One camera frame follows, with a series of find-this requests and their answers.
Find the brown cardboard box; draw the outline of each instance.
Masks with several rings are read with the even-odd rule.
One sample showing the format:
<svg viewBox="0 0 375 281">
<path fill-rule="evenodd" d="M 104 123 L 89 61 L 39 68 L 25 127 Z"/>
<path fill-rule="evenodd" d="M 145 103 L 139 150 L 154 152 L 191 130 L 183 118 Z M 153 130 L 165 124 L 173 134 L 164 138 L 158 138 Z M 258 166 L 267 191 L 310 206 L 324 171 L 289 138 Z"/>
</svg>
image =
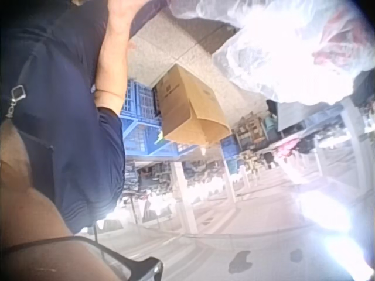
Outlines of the brown cardboard box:
<svg viewBox="0 0 375 281">
<path fill-rule="evenodd" d="M 155 86 L 165 139 L 209 145 L 231 134 L 214 92 L 178 64 Z"/>
</svg>

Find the white pillar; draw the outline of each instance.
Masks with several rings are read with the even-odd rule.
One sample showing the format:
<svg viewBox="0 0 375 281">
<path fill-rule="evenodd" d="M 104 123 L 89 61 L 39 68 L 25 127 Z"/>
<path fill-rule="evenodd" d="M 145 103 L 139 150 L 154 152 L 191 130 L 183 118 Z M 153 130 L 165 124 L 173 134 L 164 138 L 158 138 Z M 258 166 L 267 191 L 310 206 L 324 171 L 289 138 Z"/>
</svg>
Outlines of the white pillar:
<svg viewBox="0 0 375 281">
<path fill-rule="evenodd" d="M 173 196 L 176 199 L 176 212 L 186 233 L 198 233 L 193 206 L 189 201 L 188 181 L 185 179 L 181 162 L 171 162 Z"/>
<path fill-rule="evenodd" d="M 314 143 L 315 143 L 315 149 L 313 151 L 314 151 L 316 163 L 318 164 L 319 173 L 321 174 L 321 176 L 324 176 L 324 175 L 328 176 L 326 157 L 324 156 L 324 151 L 322 148 L 319 147 L 318 140 L 316 138 L 314 139 Z"/>
<path fill-rule="evenodd" d="M 360 194 L 374 186 L 374 156 L 368 134 L 364 132 L 361 113 L 350 98 L 341 101 L 344 110 L 341 117 L 350 133 L 350 141 L 356 158 Z"/>
<path fill-rule="evenodd" d="M 227 193 L 228 202 L 230 205 L 235 206 L 236 203 L 236 194 L 233 189 L 232 182 L 230 180 L 230 174 L 227 162 L 224 160 L 224 174 L 223 174 L 224 182 L 225 182 L 225 191 Z"/>
<path fill-rule="evenodd" d="M 247 176 L 245 165 L 241 165 L 240 166 L 240 173 L 242 175 L 242 180 L 244 182 L 245 189 L 250 189 L 250 182 L 248 180 L 248 176 Z"/>
</svg>

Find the white plastic bag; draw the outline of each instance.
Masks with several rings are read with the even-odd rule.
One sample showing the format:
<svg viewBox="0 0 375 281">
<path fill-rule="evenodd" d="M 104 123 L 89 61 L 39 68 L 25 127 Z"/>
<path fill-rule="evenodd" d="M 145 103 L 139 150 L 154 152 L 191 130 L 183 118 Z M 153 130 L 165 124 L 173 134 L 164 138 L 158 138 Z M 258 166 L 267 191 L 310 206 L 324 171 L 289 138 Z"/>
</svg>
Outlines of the white plastic bag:
<svg viewBox="0 0 375 281">
<path fill-rule="evenodd" d="M 353 92 L 361 71 L 375 66 L 373 31 L 346 1 L 225 3 L 172 0 L 171 9 L 175 15 L 218 19 L 242 28 L 213 58 L 229 80 L 247 91 L 278 102 L 333 104 Z M 190 4 L 184 14 L 183 5 Z"/>
<path fill-rule="evenodd" d="M 265 6 L 271 1 L 273 0 L 170 0 L 169 7 L 177 18 L 218 20 L 243 28 L 252 7 Z"/>
</svg>

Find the navy blue shirt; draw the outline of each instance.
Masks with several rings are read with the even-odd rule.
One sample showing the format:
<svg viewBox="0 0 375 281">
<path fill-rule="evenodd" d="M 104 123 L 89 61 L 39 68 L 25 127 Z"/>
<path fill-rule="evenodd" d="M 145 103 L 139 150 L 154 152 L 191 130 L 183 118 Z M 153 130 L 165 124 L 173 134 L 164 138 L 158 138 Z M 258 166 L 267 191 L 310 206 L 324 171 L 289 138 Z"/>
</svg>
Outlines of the navy blue shirt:
<svg viewBox="0 0 375 281">
<path fill-rule="evenodd" d="M 95 10 L 100 14 L 80 15 L 70 4 L 54 5 L 1 32 L 2 121 L 11 89 L 22 85 L 26 98 L 13 122 L 26 143 L 34 188 L 73 233 L 110 213 L 124 186 L 121 120 L 97 108 L 91 93 L 107 17 L 105 7 Z"/>
</svg>

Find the wrist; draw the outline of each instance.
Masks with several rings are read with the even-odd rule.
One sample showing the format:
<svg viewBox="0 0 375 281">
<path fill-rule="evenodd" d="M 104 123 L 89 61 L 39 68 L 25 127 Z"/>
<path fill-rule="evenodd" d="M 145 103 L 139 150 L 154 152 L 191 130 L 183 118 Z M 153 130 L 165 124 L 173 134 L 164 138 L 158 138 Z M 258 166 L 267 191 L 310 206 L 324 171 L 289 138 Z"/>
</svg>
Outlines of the wrist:
<svg viewBox="0 0 375 281">
<path fill-rule="evenodd" d="M 126 36 L 126 38 L 128 38 L 131 23 L 132 19 L 127 17 L 119 18 L 116 16 L 110 16 L 108 17 L 107 33 L 117 36 Z"/>
</svg>

